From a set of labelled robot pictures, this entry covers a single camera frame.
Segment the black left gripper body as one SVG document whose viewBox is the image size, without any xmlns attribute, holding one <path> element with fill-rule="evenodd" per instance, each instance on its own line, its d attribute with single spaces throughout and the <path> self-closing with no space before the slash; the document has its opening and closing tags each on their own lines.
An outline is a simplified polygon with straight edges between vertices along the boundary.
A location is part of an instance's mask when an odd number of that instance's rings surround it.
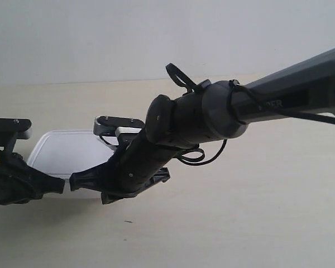
<svg viewBox="0 0 335 268">
<path fill-rule="evenodd" d="M 18 134 L 0 132 L 0 205 L 25 204 L 34 197 L 27 165 L 13 152 Z"/>
</svg>

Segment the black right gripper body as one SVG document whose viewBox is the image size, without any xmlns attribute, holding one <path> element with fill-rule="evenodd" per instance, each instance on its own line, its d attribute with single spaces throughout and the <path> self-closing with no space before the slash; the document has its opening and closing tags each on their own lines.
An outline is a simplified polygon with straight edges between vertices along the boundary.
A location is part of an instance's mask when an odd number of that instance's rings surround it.
<svg viewBox="0 0 335 268">
<path fill-rule="evenodd" d="M 177 147 L 152 143 L 145 133 L 139 133 L 107 162 L 102 172 L 102 183 L 106 187 L 101 194 L 102 203 L 119 200 L 119 193 L 136 193 L 180 151 Z"/>
</svg>

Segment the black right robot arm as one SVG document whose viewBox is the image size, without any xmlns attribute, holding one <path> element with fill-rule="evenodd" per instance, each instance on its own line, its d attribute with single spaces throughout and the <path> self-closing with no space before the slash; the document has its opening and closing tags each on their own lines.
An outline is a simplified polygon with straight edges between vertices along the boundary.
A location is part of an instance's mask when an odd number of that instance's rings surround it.
<svg viewBox="0 0 335 268">
<path fill-rule="evenodd" d="M 173 64 L 166 71 L 186 92 L 177 99 L 158 95 L 144 121 L 97 117 L 94 134 L 115 137 L 118 145 L 105 163 L 73 173 L 71 191 L 100 192 L 103 204 L 136 197 L 169 179 L 170 160 L 204 165 L 202 157 L 185 154 L 202 143 L 238 138 L 254 122 L 297 118 L 335 125 L 335 48 L 246 85 L 235 79 L 197 84 Z"/>
</svg>

